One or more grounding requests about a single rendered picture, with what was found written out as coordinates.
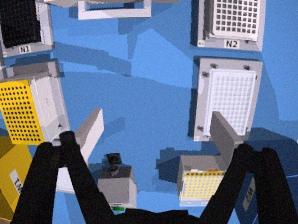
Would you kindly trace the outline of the blue open-top bin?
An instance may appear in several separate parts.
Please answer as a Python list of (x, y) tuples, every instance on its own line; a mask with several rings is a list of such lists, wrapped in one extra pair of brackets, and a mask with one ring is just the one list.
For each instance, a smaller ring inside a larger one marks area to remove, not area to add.
[[(298, 216), (298, 143), (294, 139), (245, 143), (255, 151), (270, 147), (278, 153)], [(240, 224), (259, 224), (254, 174), (246, 172), (234, 209)]]

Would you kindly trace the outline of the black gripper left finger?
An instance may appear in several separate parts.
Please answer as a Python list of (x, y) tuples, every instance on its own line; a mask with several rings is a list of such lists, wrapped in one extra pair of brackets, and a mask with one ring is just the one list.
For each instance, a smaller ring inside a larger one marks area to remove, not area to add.
[(95, 108), (75, 133), (60, 133), (60, 146), (39, 144), (10, 224), (52, 224), (58, 171), (66, 167), (86, 224), (120, 224), (86, 164), (103, 131)]

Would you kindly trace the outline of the blue bench mat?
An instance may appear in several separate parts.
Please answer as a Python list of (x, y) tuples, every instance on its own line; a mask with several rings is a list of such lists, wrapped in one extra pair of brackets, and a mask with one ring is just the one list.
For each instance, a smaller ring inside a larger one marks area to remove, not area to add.
[(298, 0), (266, 0), (262, 51), (196, 46), (198, 0), (151, 3), (151, 18), (78, 19), (78, 6), (50, 4), (54, 48), (3, 57), (7, 68), (57, 61), (71, 131), (102, 108), (104, 131), (92, 150), (96, 183), (106, 154), (132, 166), (137, 208), (179, 207), (181, 155), (221, 156), (213, 141), (193, 141), (199, 58), (262, 61), (248, 141), (298, 141)]

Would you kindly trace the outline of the yellow open-top bin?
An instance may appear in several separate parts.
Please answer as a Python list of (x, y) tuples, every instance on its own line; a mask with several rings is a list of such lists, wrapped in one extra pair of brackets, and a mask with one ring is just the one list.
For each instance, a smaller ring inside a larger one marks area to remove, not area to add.
[(0, 136), (0, 218), (12, 221), (31, 161), (27, 145)]

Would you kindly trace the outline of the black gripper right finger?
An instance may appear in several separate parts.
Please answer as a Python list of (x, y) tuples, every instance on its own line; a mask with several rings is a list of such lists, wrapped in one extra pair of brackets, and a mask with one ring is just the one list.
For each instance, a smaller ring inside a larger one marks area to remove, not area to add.
[(254, 174), (259, 224), (298, 224), (277, 152), (269, 147), (255, 151), (243, 144), (219, 111), (212, 111), (209, 133), (228, 169), (196, 224), (228, 224), (246, 172)]

